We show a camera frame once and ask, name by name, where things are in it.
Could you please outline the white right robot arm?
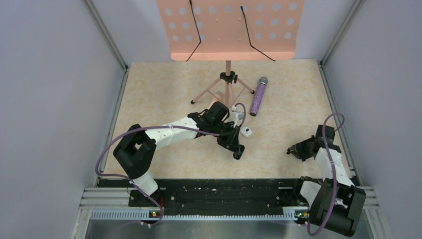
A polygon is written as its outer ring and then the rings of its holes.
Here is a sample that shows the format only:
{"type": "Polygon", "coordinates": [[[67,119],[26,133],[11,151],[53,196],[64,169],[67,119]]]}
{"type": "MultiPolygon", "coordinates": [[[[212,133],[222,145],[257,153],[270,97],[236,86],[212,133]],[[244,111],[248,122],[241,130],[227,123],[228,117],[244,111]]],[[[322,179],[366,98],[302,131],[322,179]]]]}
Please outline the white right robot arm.
{"type": "Polygon", "coordinates": [[[351,237],[357,229],[366,193],[347,176],[334,138],[335,129],[320,124],[315,135],[287,149],[287,155],[301,161],[313,158],[321,171],[321,179],[302,176],[292,191],[292,199],[298,205],[308,205],[308,212],[302,216],[309,224],[351,237]]]}

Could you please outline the white earbud charging case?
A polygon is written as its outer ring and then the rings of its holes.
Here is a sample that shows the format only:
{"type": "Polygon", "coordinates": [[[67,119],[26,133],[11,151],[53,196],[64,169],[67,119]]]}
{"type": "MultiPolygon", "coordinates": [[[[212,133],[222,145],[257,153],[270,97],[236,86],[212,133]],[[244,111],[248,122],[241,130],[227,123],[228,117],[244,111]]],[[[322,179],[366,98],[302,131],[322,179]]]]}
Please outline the white earbud charging case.
{"type": "Polygon", "coordinates": [[[245,126],[240,130],[240,133],[244,136],[244,137],[251,137],[253,134],[253,131],[251,130],[251,128],[245,126]]]}

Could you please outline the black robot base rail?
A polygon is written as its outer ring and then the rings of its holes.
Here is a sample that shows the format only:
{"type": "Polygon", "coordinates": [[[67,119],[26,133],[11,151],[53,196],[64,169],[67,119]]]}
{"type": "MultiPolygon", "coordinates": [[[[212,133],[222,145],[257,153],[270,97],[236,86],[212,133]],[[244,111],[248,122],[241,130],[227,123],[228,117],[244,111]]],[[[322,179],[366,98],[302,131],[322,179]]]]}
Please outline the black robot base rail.
{"type": "Polygon", "coordinates": [[[127,188],[128,205],[148,217],[208,219],[268,218],[304,223],[309,204],[300,179],[159,179],[149,198],[127,188]]]}

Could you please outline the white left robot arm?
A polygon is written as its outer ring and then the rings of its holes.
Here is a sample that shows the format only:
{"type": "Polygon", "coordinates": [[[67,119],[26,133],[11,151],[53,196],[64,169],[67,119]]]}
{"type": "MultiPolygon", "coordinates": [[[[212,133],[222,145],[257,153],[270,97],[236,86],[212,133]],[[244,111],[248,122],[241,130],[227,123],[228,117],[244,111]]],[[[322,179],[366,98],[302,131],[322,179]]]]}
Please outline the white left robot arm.
{"type": "Polygon", "coordinates": [[[239,142],[239,133],[245,121],[244,111],[238,111],[235,104],[228,108],[214,102],[208,109],[193,112],[186,117],[161,126],[141,127],[132,125],[116,138],[118,145],[113,156],[128,178],[142,190],[141,200],[148,206],[159,201],[158,185],[149,172],[154,153],[166,146],[188,139],[211,135],[219,146],[233,153],[239,160],[245,150],[239,142]]]}

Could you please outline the black earbud charging case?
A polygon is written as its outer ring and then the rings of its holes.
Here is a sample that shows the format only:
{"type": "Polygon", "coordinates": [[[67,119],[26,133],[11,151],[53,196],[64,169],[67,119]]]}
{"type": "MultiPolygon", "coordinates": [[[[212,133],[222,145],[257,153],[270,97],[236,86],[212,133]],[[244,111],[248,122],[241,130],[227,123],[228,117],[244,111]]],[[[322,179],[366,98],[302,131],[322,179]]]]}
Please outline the black earbud charging case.
{"type": "Polygon", "coordinates": [[[242,157],[244,150],[245,150],[245,146],[240,144],[239,150],[237,152],[233,153],[233,158],[236,159],[236,160],[239,160],[242,157]]]}

